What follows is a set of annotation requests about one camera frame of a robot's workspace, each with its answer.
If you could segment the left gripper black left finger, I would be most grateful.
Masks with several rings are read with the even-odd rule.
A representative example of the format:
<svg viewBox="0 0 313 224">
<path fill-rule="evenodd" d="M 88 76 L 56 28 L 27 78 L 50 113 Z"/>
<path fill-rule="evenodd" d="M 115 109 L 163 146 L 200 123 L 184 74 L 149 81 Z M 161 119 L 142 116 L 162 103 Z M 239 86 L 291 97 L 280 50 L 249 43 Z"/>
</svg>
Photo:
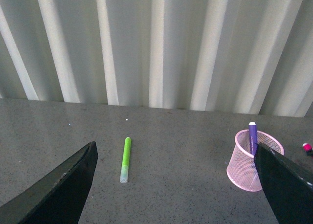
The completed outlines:
<svg viewBox="0 0 313 224">
<path fill-rule="evenodd" d="M 92 186 L 98 152 L 90 142 L 2 205 L 2 224 L 76 224 Z"/>
</svg>

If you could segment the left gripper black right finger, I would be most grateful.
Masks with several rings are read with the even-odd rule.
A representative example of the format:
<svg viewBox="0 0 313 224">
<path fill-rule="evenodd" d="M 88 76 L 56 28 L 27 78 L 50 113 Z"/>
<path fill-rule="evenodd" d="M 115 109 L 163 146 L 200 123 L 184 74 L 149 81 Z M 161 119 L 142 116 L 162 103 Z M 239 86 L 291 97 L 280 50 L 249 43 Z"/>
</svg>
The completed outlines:
<svg viewBox="0 0 313 224">
<path fill-rule="evenodd" d="M 313 174 L 259 143 L 254 163 L 263 192 L 280 224 L 313 222 Z"/>
</svg>

